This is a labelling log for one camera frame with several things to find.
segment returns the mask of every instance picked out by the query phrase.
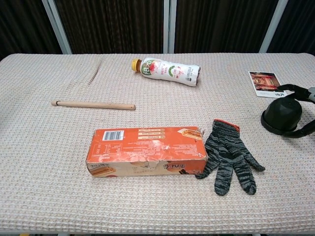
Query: snack box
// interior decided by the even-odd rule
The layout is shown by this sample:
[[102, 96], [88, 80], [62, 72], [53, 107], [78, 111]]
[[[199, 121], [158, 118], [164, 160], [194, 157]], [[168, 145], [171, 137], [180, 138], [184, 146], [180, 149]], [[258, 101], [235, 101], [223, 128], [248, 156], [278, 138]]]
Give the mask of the snack box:
[[195, 175], [207, 158], [196, 126], [98, 129], [86, 164], [94, 177]]

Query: white plastic bottle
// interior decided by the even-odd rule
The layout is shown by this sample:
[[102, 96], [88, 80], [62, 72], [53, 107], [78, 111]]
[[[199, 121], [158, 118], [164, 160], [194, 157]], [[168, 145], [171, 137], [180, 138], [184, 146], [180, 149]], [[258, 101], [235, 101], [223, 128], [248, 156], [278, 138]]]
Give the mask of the white plastic bottle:
[[169, 80], [195, 87], [198, 83], [200, 66], [173, 63], [156, 58], [133, 59], [132, 70], [156, 80]]

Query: wooden dowel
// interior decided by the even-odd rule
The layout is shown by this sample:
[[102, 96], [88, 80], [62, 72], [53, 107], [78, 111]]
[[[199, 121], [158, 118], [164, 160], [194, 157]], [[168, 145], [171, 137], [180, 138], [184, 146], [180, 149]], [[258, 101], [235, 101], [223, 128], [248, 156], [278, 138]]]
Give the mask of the wooden dowel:
[[51, 105], [65, 106], [65, 107], [88, 107], [88, 108], [103, 108], [103, 109], [118, 109], [118, 110], [136, 110], [136, 106], [133, 104], [120, 104], [120, 103], [52, 101]]

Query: dark curtain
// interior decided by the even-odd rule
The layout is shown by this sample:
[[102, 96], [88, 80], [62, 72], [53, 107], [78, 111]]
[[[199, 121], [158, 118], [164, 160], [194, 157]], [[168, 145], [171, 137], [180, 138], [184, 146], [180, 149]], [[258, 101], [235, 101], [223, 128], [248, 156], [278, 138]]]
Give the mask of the dark curtain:
[[288, 1], [268, 52], [315, 55], [314, 0]]
[[0, 31], [0, 59], [62, 53], [41, 0], [0, 0]]
[[175, 53], [257, 53], [277, 0], [178, 0]]
[[73, 53], [163, 52], [163, 0], [55, 2]]

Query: beige textured tablecloth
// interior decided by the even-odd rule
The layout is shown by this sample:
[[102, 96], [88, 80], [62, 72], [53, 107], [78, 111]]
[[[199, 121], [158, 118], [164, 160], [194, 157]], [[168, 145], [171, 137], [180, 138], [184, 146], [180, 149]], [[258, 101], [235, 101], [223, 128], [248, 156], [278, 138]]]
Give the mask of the beige textured tablecloth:
[[[131, 70], [153, 56], [201, 66], [197, 87]], [[0, 231], [85, 233], [315, 232], [315, 135], [283, 138], [260, 115], [248, 71], [315, 86], [308, 54], [11, 55], [0, 62]], [[55, 107], [51, 100], [136, 104], [135, 111]], [[299, 127], [315, 117], [301, 102]], [[95, 129], [196, 125], [215, 118], [241, 127], [264, 173], [246, 194], [233, 173], [229, 193], [214, 192], [216, 171], [194, 176], [93, 178], [85, 159]]]

